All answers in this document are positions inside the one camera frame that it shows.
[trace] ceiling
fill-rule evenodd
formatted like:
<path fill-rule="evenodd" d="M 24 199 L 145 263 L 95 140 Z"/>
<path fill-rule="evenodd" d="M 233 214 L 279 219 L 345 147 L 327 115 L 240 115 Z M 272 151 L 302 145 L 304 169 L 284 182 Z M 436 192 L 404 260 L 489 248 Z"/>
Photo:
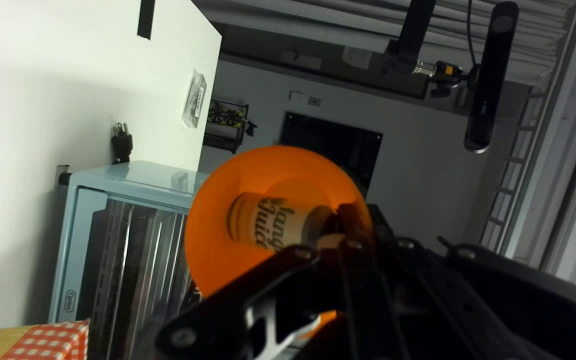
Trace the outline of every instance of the ceiling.
<path fill-rule="evenodd" d="M 495 3 L 499 0 L 475 0 L 473 6 L 473 42 L 478 60 Z M 375 62 L 381 62 L 389 42 L 400 35 L 410 3 L 197 0 L 197 4 L 225 33 L 225 51 L 293 62 L 293 67 L 311 70 L 329 67 L 346 75 L 348 67 L 355 67 L 368 75 L 377 72 Z M 517 0 L 517 4 L 521 23 L 507 79 L 545 89 L 560 59 L 576 0 Z M 438 0 L 422 47 L 422 60 L 446 60 L 466 70 L 473 67 L 466 13 L 469 0 Z"/>

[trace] black cable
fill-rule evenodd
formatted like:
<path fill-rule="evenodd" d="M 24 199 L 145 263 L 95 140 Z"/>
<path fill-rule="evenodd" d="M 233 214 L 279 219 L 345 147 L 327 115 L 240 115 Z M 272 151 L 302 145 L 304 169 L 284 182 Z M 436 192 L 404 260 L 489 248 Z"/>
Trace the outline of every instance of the black cable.
<path fill-rule="evenodd" d="M 470 51 L 473 67 L 476 67 L 470 20 L 473 20 L 473 0 L 469 0 L 469 13 L 466 13 L 466 38 L 469 38 L 469 51 Z"/>

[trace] red checkered cloth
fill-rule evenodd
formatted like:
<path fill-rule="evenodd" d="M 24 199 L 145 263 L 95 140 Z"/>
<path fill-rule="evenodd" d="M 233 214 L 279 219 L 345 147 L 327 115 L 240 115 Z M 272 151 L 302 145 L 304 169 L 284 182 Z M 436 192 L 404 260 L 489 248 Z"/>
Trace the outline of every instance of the red checkered cloth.
<path fill-rule="evenodd" d="M 33 327 L 3 360 L 87 360 L 89 321 Z"/>

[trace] black monitor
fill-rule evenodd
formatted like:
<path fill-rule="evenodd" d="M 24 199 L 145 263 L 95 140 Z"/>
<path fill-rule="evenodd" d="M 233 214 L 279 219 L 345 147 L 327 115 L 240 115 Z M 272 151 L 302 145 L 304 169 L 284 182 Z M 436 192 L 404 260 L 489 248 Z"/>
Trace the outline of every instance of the black monitor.
<path fill-rule="evenodd" d="M 286 112 L 280 143 L 327 157 L 367 195 L 382 139 L 381 132 Z"/>

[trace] white wall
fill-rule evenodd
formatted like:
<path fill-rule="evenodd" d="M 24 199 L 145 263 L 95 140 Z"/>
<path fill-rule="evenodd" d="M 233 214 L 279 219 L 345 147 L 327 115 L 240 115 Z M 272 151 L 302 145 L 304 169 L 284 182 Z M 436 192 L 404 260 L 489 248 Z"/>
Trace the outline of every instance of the white wall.
<path fill-rule="evenodd" d="M 290 93 L 322 99 L 293 104 Z M 279 143 L 284 112 L 360 127 L 384 134 L 368 201 L 381 205 L 400 236 L 434 244 L 438 234 L 461 242 L 476 199 L 484 157 L 462 147 L 466 118 L 313 81 L 221 62 L 216 99 L 251 104 L 257 137 L 240 153 Z M 201 170 L 214 170 L 230 153 L 205 148 Z"/>
<path fill-rule="evenodd" d="M 137 4 L 0 0 L 0 329 L 47 323 L 58 165 L 111 165 L 121 121 L 135 159 L 199 167 L 207 123 L 191 131 L 181 115 L 194 70 L 212 85 L 221 36 L 192 3 L 160 0 L 142 40 Z"/>

